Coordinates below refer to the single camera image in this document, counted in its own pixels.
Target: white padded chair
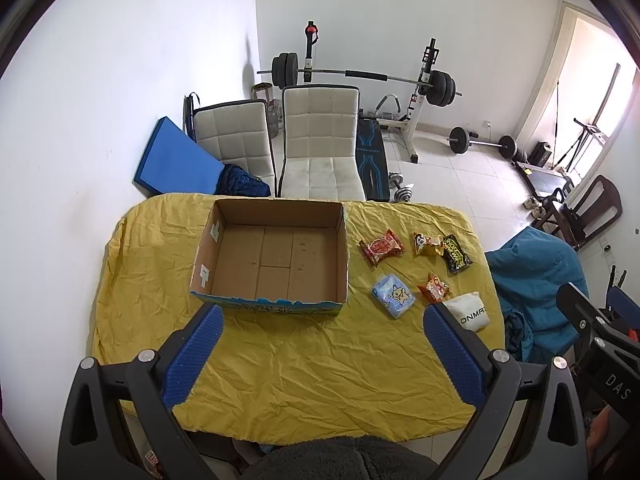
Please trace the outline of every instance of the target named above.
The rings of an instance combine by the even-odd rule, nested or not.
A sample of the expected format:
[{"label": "white padded chair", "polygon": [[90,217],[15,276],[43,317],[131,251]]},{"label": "white padded chair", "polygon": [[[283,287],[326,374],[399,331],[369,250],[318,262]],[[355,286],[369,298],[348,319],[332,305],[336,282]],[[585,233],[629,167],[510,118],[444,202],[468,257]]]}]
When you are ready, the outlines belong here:
[{"label": "white padded chair", "polygon": [[263,99],[233,101],[193,111],[196,142],[223,164],[236,164],[269,184],[276,196],[276,172]]},{"label": "white padded chair", "polygon": [[284,165],[278,196],[366,200],[355,159],[360,91],[306,85],[282,91]]}]

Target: teal cloth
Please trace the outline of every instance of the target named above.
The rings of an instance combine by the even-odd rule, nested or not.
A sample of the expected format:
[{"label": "teal cloth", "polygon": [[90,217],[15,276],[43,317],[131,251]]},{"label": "teal cloth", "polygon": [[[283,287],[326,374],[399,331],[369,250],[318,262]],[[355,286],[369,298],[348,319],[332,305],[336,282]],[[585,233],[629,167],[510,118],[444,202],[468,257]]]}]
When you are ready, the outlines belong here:
[{"label": "teal cloth", "polygon": [[504,316],[505,348],[519,361],[546,364],[578,333],[556,307],[556,292],[573,283],[588,296],[575,251],[560,238],[527,227],[485,254]]}]

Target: blue tissue package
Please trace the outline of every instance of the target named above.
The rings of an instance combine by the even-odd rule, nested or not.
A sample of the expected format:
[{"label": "blue tissue package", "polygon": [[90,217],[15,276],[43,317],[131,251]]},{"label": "blue tissue package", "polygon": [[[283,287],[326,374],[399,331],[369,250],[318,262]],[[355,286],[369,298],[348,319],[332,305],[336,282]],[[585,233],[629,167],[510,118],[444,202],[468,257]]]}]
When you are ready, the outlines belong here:
[{"label": "blue tissue package", "polygon": [[415,296],[395,274],[378,280],[371,292],[394,319],[398,319],[414,304]]}]

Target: gray fuzzy fabric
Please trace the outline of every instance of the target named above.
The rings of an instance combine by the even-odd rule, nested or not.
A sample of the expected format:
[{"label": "gray fuzzy fabric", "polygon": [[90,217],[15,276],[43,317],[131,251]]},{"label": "gray fuzzy fabric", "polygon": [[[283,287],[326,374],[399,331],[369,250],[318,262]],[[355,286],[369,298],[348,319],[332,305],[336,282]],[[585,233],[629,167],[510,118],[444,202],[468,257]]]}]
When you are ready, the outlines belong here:
[{"label": "gray fuzzy fabric", "polygon": [[424,480],[437,466],[377,437],[337,437],[273,451],[247,469],[242,480]]}]

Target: silver dumbbell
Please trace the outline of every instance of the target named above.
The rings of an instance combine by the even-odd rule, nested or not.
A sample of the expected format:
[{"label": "silver dumbbell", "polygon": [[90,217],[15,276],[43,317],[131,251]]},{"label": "silver dumbbell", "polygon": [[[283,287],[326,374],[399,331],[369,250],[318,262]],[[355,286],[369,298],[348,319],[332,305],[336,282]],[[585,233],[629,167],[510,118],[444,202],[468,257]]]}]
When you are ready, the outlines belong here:
[{"label": "silver dumbbell", "polygon": [[400,186],[404,182],[404,177],[400,173],[389,173],[389,188],[396,188],[394,200],[396,202],[410,202],[411,195],[414,193],[411,189],[414,185]]}]

